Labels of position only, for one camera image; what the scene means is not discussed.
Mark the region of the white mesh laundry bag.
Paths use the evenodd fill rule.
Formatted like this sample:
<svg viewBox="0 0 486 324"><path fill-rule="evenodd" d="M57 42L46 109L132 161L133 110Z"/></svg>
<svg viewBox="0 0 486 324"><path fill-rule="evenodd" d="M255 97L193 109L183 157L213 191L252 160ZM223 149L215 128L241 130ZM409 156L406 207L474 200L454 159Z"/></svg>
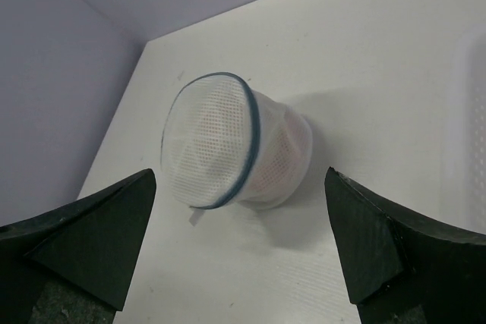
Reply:
<svg viewBox="0 0 486 324"><path fill-rule="evenodd" d="M301 114L236 74L216 72L176 95L160 165L170 194L191 209L272 209L297 190L312 152L312 130Z"/></svg>

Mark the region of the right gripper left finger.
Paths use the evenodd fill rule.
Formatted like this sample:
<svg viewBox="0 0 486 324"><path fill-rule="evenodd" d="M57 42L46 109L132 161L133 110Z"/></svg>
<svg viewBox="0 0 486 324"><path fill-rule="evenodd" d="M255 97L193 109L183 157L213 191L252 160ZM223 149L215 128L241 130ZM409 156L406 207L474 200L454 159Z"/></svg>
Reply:
<svg viewBox="0 0 486 324"><path fill-rule="evenodd" d="M152 169L1 228L3 323L111 323L156 195Z"/></svg>

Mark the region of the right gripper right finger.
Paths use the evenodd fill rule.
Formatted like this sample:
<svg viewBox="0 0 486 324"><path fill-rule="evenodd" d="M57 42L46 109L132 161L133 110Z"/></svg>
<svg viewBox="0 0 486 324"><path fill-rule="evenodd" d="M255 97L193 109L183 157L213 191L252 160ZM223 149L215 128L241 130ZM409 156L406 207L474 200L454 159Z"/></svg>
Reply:
<svg viewBox="0 0 486 324"><path fill-rule="evenodd" d="M485 236L394 203L343 175L325 194L351 304L363 323L483 323Z"/></svg>

